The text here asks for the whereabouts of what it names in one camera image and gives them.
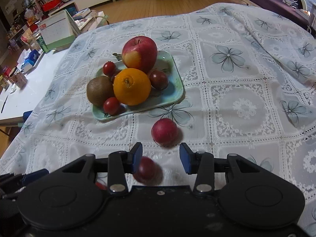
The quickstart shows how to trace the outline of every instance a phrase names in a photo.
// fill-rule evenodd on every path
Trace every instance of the cherry tomato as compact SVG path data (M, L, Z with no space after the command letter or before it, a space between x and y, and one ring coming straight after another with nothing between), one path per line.
M103 110L105 113L108 113L111 116L114 116L118 112L120 106L121 104L117 98L110 97L104 102Z
M112 81L112 84L114 83L114 79L116 78L116 76L118 75L118 73L120 73L121 70L118 70L114 73L114 75L111 77L111 81Z
M162 71L154 70L151 72L149 79L153 88L157 90L166 89L168 86L168 77Z
M111 77L112 75L114 75L115 71L116 66L114 62L108 61L103 65L103 74L105 74L106 76Z

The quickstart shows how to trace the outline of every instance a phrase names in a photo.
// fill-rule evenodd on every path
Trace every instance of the green plate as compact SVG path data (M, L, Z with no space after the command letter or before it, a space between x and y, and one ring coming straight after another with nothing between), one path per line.
M115 65L116 68L120 70L126 68L123 61L115 62ZM122 109L122 113L115 116L104 113L101 108L93 105L93 116L98 120L110 120L128 114L150 110L156 107L166 106L168 104L176 103L177 101L179 101L183 95L184 88L176 64L174 63L174 60L170 53L166 51L158 51L157 61L152 70L161 70L165 72L169 80L169 85L166 89L158 91L152 87L150 95L146 101L136 106L123 105L124 109ZM104 74L102 72L102 68L100 68L97 71L96 77L102 75Z

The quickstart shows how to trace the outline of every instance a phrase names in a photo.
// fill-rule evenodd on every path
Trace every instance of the table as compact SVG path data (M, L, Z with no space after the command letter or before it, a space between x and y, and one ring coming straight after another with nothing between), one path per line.
M32 111L46 94L49 85L55 75L56 67L66 54L67 50L55 52L50 51L35 64L35 69L26 74L28 80L23 90L19 88L12 94L10 84L7 90L0 94L0 108L7 98L3 112L0 113L0 126L16 126L23 122L23 113Z

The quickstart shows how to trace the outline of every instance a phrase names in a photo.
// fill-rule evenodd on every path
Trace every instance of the tablecloth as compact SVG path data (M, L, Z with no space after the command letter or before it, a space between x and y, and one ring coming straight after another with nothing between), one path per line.
M134 36L149 36L171 53L184 99L109 122L94 119L86 85L115 61ZM0 160L0 173L50 172L86 154L128 151L163 170L161 185L193 185L179 159L179 143L225 158L238 153L295 184L306 207L299 225L316 236L316 42L273 12L217 3L203 10L115 23L80 35L57 68L45 97ZM151 128L171 118L181 138L160 147ZM106 181L106 175L100 175ZM127 175L128 185L137 182ZM216 188L225 185L216 174Z

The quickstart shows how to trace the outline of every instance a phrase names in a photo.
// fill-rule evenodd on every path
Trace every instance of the screw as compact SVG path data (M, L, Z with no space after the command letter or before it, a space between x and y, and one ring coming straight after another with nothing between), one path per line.
M120 183L116 183L110 186L110 190L113 192L121 192L125 190L125 186Z
M208 191L211 191L212 190L212 186L210 186L209 184L205 184L205 183L202 183L202 184L199 184L196 189L199 191L199 192L208 192Z

